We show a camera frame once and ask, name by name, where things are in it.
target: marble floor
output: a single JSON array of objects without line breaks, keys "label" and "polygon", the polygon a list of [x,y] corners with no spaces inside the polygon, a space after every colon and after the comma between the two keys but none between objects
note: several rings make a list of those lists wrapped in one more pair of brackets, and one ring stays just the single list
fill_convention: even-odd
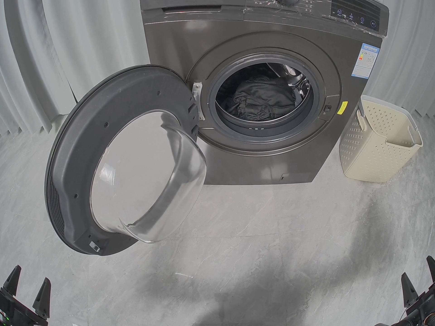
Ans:
[{"label": "marble floor", "polygon": [[20,264],[31,306],[52,283],[50,325],[361,325],[397,322],[400,276],[418,292],[435,255],[435,120],[387,184],[347,179],[338,146],[314,182],[205,186],[167,240],[109,257],[65,246],[48,220],[47,134],[0,137],[0,280]]}]

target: gray curtain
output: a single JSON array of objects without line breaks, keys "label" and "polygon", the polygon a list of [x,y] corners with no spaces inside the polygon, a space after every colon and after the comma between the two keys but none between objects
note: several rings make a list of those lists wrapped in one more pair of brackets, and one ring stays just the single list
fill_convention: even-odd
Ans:
[{"label": "gray curtain", "polygon": [[[365,93],[435,115],[435,0],[390,9]],[[51,128],[86,92],[149,63],[139,0],[0,0],[0,134]]]}]

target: black robotic claw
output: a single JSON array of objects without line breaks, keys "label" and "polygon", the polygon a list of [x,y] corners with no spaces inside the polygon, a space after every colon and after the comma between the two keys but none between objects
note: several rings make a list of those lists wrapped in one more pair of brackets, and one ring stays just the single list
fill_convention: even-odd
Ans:
[{"label": "black robotic claw", "polygon": [[[432,276],[432,285],[426,293],[420,296],[406,273],[403,273],[402,291],[403,304],[406,309],[406,316],[392,326],[435,326],[435,260],[432,256],[426,258]],[[376,326],[387,326],[379,323]]]},{"label": "black robotic claw", "polygon": [[406,273],[402,274],[401,282],[403,292],[403,307],[409,308],[417,301],[418,293],[414,289],[414,286],[412,286],[412,283]]},{"label": "black robotic claw", "polygon": [[50,317],[50,280],[45,278],[33,303],[33,312],[14,297],[17,294],[20,273],[21,267],[16,266],[3,287],[0,287],[0,322],[6,326],[47,326],[47,318]]}]

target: beige plastic basket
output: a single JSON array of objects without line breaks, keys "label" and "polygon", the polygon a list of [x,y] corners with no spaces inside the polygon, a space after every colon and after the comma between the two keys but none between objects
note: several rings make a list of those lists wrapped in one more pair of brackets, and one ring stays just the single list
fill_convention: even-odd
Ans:
[{"label": "beige plastic basket", "polygon": [[408,111],[363,95],[340,142],[341,166],[351,179],[387,182],[422,146]]}]

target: front-loading washing machine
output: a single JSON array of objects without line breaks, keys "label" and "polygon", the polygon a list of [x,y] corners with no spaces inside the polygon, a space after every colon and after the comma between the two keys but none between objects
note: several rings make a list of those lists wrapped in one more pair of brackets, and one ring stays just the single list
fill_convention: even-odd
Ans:
[{"label": "front-loading washing machine", "polygon": [[311,182],[389,20],[375,0],[140,0],[140,8],[151,65],[84,96],[47,165],[50,220],[82,253],[161,240],[203,183]]}]

